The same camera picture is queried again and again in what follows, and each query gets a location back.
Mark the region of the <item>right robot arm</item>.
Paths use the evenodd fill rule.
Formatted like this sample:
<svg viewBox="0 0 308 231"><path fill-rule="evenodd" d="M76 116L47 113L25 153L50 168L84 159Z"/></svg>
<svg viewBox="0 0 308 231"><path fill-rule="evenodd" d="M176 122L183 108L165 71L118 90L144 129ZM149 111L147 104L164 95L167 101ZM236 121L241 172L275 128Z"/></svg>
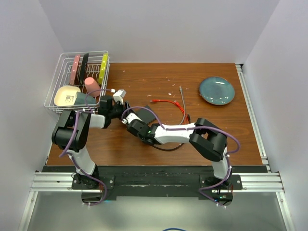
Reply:
<svg viewBox="0 0 308 231"><path fill-rule="evenodd" d="M127 131L150 146L167 143L189 143L205 159L212 162L214 183L220 189L231 184L231 166L227 156L227 132L205 119L187 125L147 125L139 118L122 120Z"/></svg>

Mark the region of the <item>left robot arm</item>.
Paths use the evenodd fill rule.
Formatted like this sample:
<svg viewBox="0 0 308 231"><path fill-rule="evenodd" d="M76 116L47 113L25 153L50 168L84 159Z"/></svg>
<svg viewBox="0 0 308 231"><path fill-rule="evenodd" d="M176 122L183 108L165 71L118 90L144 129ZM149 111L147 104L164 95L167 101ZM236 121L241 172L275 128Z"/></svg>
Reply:
<svg viewBox="0 0 308 231"><path fill-rule="evenodd" d="M98 167L86 148L90 128L107 128L112 119L120 119L129 107L127 101L116 101L111 96L100 100L98 109L63 110L51 136L52 143L67 155L76 168L77 182L88 189L102 187Z"/></svg>

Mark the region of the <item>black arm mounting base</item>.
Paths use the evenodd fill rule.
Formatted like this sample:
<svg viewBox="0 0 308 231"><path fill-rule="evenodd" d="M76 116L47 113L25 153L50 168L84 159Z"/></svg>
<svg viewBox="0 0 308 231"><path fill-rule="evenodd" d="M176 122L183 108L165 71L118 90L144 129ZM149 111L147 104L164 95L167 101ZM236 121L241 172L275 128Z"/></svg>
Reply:
<svg viewBox="0 0 308 231"><path fill-rule="evenodd" d="M73 166L44 167L42 173L52 173L58 178L64 173L71 173L71 188L73 190L98 189L88 188L75 176ZM231 169L229 178L210 190L243 189L244 177L240 173L267 173L265 166L235 166ZM212 186L221 181L214 177L211 166L117 166L98 167L100 180L105 183L108 193L107 200L116 200L118 196L148 196L148 197L196 197L198 190Z"/></svg>

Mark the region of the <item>black network switch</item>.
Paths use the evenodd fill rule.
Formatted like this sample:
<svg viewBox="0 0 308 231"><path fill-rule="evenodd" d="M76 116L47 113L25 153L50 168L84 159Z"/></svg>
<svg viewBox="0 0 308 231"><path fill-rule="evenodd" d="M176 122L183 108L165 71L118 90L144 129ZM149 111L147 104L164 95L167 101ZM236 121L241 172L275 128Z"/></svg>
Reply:
<svg viewBox="0 0 308 231"><path fill-rule="evenodd" d="M135 110L136 115L147 125L156 120L155 116L148 110L140 108Z"/></svg>

